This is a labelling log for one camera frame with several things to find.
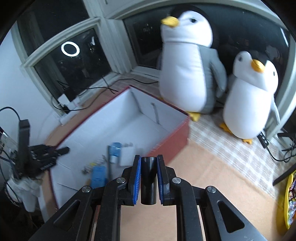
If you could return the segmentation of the black cylinder tube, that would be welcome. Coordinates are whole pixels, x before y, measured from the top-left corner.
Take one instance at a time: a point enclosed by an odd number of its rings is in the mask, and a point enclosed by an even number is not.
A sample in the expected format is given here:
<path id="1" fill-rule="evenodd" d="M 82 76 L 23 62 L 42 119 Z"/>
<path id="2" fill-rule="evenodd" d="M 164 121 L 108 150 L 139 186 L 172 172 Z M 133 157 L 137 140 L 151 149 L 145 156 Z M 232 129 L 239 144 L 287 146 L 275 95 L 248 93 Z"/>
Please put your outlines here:
<path id="1" fill-rule="evenodd" d="M 157 200 L 157 159 L 141 158 L 141 204 L 154 205 Z"/>

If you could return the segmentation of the small blue liquid bottle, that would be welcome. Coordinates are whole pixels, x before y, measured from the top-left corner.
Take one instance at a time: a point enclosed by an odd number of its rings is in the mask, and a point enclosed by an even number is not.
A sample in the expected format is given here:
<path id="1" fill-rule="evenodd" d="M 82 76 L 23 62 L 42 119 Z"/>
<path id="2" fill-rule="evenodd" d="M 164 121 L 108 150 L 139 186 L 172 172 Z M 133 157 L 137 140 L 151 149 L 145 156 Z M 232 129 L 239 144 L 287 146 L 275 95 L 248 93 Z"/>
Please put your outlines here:
<path id="1" fill-rule="evenodd" d="M 112 164 L 117 164 L 121 156 L 122 144 L 119 142 L 114 142 L 109 146 L 109 162 Z"/>

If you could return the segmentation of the metal spoon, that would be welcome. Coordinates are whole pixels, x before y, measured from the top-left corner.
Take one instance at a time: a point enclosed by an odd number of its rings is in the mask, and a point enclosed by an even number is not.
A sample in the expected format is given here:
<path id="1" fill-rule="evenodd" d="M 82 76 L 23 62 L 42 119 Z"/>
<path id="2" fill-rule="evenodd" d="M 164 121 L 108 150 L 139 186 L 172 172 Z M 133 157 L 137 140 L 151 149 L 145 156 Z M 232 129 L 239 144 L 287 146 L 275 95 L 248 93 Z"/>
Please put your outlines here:
<path id="1" fill-rule="evenodd" d="M 110 146 L 107 146 L 106 154 L 102 154 L 102 158 L 105 161 L 106 169 L 107 169 L 107 181 L 111 181 L 113 179 L 112 175 L 112 163 L 110 161 L 110 154 L 109 154 Z"/>

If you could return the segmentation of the red cardboard box white inside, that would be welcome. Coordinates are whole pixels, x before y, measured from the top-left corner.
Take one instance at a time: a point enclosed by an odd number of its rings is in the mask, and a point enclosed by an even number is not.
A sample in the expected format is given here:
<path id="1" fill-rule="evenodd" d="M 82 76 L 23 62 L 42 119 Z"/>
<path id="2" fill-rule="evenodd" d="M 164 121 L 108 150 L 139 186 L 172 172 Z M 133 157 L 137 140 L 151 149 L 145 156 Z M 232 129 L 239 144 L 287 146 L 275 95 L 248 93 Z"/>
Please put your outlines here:
<path id="1" fill-rule="evenodd" d="M 163 155 L 170 162 L 188 142 L 186 112 L 136 87 L 129 86 L 85 117 L 58 143 L 70 152 L 50 169 L 50 184 L 57 207 L 64 205 L 91 176 L 82 174 L 87 164 L 102 159 L 114 142 L 133 143 L 135 155 Z M 119 162 L 112 175 L 125 167 Z"/>

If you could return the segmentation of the white wall charger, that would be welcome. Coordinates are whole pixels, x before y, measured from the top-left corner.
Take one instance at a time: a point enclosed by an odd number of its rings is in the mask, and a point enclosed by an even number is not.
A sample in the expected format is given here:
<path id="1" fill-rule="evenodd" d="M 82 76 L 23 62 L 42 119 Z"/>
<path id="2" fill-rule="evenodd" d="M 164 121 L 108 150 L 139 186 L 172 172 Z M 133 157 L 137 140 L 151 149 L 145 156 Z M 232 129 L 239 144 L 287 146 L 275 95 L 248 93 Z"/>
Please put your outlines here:
<path id="1" fill-rule="evenodd" d="M 133 143 L 125 143 L 121 147 L 119 166 L 127 167 L 132 166 L 135 156 L 135 146 Z"/>

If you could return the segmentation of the patterned white lighter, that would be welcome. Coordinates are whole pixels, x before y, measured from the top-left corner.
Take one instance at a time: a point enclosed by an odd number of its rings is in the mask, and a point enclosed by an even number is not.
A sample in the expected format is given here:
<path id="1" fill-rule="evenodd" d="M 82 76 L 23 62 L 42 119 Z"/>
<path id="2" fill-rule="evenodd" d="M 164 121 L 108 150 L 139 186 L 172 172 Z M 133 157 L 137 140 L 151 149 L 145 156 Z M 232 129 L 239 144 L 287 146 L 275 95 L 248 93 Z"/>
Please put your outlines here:
<path id="1" fill-rule="evenodd" d="M 93 171 L 94 167 L 102 166 L 102 165 L 104 165 L 104 163 L 105 163 L 105 161 L 103 159 L 93 161 L 93 162 L 87 164 L 86 166 L 84 166 L 81 170 L 81 173 L 84 175 L 89 174 Z"/>

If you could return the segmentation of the blue plastic device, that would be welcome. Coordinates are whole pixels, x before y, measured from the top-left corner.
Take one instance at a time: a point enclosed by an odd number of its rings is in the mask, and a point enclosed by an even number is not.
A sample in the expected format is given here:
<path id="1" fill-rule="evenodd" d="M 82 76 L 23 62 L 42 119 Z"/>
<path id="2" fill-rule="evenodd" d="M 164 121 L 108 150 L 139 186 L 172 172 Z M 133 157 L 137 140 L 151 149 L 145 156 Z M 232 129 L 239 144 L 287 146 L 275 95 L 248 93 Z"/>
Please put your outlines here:
<path id="1" fill-rule="evenodd" d="M 99 187 L 104 187 L 107 182 L 106 173 L 106 166 L 94 166 L 91 175 L 91 188 L 96 189 Z"/>

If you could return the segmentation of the white power strip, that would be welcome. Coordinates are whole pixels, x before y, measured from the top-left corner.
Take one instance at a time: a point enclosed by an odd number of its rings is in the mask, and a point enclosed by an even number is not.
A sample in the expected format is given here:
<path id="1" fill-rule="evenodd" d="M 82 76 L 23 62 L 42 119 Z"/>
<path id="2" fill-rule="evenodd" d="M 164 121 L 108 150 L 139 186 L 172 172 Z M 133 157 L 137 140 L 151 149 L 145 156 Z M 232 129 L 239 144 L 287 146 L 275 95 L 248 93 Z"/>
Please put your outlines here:
<path id="1" fill-rule="evenodd" d="M 68 113 L 64 111 L 65 114 L 60 117 L 60 124 L 62 126 L 69 122 L 69 120 L 71 120 L 79 112 L 79 109 L 81 108 L 80 102 L 80 97 L 76 97 L 68 105 L 63 105 L 63 107 L 67 107 L 69 111 Z"/>

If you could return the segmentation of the white power adapter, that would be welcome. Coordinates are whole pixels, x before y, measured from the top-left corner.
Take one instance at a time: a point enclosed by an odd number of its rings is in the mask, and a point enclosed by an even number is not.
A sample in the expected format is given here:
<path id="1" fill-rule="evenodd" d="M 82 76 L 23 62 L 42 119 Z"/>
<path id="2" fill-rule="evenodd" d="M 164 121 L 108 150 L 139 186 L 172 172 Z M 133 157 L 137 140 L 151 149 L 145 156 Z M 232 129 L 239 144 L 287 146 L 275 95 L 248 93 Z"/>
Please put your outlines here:
<path id="1" fill-rule="evenodd" d="M 71 101 L 65 94 L 62 94 L 60 97 L 58 97 L 58 102 L 60 105 L 68 105 Z"/>

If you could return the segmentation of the small plush penguin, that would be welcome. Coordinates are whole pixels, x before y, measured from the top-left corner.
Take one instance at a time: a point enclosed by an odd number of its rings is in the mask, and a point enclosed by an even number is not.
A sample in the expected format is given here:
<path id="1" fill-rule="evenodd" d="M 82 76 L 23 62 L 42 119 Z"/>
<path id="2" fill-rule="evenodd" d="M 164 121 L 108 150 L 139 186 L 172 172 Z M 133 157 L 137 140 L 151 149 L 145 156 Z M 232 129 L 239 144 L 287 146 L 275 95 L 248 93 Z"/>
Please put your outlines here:
<path id="1" fill-rule="evenodd" d="M 261 54 L 241 51 L 229 76 L 229 91 L 220 127 L 243 142 L 252 141 L 264 129 L 269 116 L 280 123 L 274 94 L 278 88 L 274 64 Z"/>

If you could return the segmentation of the large plush penguin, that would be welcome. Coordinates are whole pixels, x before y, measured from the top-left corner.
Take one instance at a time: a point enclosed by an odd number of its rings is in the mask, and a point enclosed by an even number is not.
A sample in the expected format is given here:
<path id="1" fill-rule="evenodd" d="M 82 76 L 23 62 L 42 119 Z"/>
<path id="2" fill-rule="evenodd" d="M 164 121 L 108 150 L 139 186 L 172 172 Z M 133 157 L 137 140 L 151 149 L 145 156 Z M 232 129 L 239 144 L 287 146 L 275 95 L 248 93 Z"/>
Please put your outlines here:
<path id="1" fill-rule="evenodd" d="M 227 89 L 226 70 L 212 48 L 212 24 L 200 8 L 181 4 L 161 20 L 161 38 L 161 97 L 198 121 Z"/>

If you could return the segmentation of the yellow leaf-shaped fruit bowl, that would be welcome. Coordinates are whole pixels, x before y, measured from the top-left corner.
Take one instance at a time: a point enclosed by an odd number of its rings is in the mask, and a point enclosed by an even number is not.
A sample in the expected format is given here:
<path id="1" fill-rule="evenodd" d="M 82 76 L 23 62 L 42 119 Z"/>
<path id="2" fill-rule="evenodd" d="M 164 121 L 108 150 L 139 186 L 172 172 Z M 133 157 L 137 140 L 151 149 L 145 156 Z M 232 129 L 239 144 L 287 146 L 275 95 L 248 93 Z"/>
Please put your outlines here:
<path id="1" fill-rule="evenodd" d="M 287 229 L 295 221 L 295 172 L 289 175 L 284 199 L 284 219 Z"/>

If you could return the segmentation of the black inline switch box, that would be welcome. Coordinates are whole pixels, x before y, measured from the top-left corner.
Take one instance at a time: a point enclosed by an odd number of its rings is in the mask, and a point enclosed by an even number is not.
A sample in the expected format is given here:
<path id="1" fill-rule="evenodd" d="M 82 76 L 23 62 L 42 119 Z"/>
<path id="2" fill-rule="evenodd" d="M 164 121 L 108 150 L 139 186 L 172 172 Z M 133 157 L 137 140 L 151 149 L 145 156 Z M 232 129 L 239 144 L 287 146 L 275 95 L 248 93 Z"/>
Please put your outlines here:
<path id="1" fill-rule="evenodd" d="M 262 147 L 264 149 L 266 149 L 269 145 L 269 141 L 268 139 L 265 137 L 265 135 L 263 134 L 263 132 L 261 132 L 258 136 L 257 136 L 260 144 L 262 145 Z"/>

